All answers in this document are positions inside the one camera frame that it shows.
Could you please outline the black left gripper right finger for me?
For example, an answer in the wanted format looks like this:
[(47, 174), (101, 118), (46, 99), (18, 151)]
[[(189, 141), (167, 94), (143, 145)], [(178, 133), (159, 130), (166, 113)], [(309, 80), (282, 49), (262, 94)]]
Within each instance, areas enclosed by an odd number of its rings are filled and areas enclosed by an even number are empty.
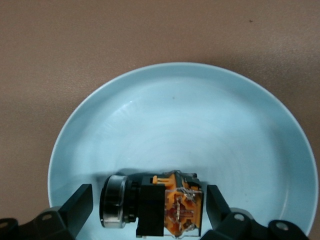
[(259, 224), (246, 211), (231, 210), (217, 185), (206, 189), (206, 213), (212, 229), (202, 240), (307, 240), (308, 236), (294, 223), (272, 220)]

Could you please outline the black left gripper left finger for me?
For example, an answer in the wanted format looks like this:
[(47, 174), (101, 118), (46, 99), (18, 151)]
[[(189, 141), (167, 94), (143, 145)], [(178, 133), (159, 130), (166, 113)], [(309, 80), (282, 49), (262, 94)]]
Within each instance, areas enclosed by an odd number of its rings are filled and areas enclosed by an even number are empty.
[(0, 220), (2, 240), (75, 240), (93, 211), (93, 188), (82, 184), (60, 207), (41, 212), (19, 224), (15, 218)]

